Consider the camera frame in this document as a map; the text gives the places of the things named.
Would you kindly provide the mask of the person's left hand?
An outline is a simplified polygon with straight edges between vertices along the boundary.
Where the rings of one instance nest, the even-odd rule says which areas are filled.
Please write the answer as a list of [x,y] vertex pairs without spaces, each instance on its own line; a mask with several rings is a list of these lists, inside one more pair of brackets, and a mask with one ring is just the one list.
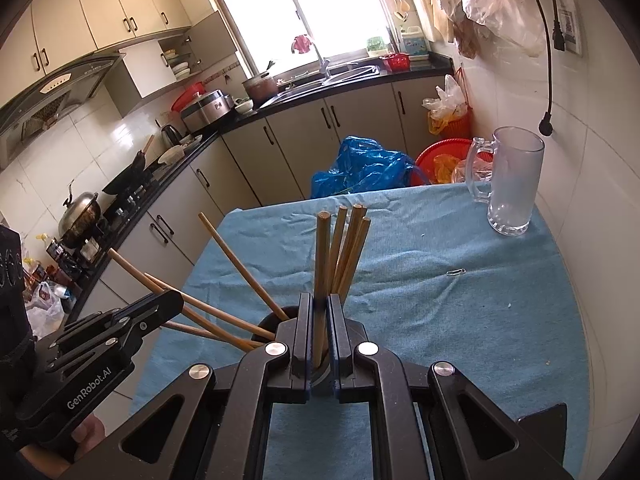
[[58,479],[74,463],[92,451],[105,438],[105,427],[96,415],[89,415],[60,442],[43,448],[27,445],[17,457],[29,472],[41,479]]

